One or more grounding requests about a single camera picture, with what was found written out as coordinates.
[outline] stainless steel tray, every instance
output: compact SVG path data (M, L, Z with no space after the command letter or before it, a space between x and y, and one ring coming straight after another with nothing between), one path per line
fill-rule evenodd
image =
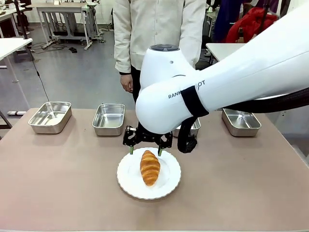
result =
M231 135L236 137L255 136L262 126L254 114L243 111L223 109L222 119Z
M193 134L194 136L197 136L197 133L200 127L201 127L201 123L199 122L199 119L197 119L191 127L191 130L190 130L191 134ZM173 130L174 137L176 138L178 137L179 130L180 130L180 126L177 127L175 130Z
M126 107L122 104L101 104L93 119L92 126L98 136L121 135Z
M28 124L37 134L58 134L62 132L71 115L71 103L49 101L41 106Z

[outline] table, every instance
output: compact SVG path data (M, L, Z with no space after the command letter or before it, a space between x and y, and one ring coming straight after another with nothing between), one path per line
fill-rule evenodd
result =
M206 47L209 49L211 54L217 59L217 61L223 60L225 57L236 52L238 49L243 47L245 43L207 43Z
M92 45L92 39L100 39L103 41L102 35L99 35L98 25L94 15L94 7L96 3L88 5L81 2L62 2L60 5L54 5L53 3L34 3L27 7L37 8L41 27L43 29L44 37L46 39L46 46L49 46L53 41L49 41L45 34L40 12L42 13L44 22L47 27L48 37L50 39L66 39L66 40L86 40L87 46L84 50L87 50ZM56 13L62 14L65 20L67 35L55 35L55 31L59 30ZM84 25L84 35L80 33L75 34L77 30L77 24L74 13L82 14L82 21Z
M0 15L0 22L4 21L4 20L7 20L7 19L11 19L12 21L12 25L13 25L13 28L14 28L14 32L15 32L15 35L16 37L19 36L18 34L18 30L17 30L17 27L16 27L16 23L15 23L15 19L14 19L14 13L16 13L16 9L10 9L10 10L1 10L0 12L5 12L5 14L3 15ZM3 36L3 33L2 33L2 30L1 30L1 27L0 27L0 35L1 35L1 38L4 38Z
M169 196L138 200L116 179L129 148L97 137L96 110L73 109L58 135L38 135L29 110L0 141L0 228L25 231L309 228L309 170L265 115L255 138L229 134L221 112L200 119L198 145L177 158L182 178ZM136 126L134 111L125 125ZM141 143L147 147L154 144Z
M12 82L18 84L20 91L22 92L23 99L25 100L28 109L30 108L29 103L18 82L18 79L12 67L12 64L10 62L10 59L8 58L8 55L17 51L19 48L26 46L30 42L32 42L32 39L26 39L26 40L24 38L2 38L0 39L0 60L4 59L5 65L7 66L7 68L10 70L12 74L12 78L13 78Z

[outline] red jacket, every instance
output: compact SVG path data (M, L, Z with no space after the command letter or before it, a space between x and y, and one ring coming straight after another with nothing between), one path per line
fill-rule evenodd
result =
M227 34L226 43L235 43L239 39L239 28L243 31L243 40L247 43L254 34L258 34L261 21L263 18L264 9L254 7L240 20L238 20ZM266 15L263 30L268 28L277 20L275 15Z

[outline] person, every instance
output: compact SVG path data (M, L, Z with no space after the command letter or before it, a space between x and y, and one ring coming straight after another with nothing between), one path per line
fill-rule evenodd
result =
M194 67L198 62L205 0L115 0L115 68L125 91L136 102L146 50L155 44L178 45Z

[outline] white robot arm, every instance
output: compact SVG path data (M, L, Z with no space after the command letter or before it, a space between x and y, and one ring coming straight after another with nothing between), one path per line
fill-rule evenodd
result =
M148 49L136 102L139 122L165 134L194 116L182 91L194 88L207 112L309 87L309 3L295 9L249 43L209 68L196 71L181 50Z

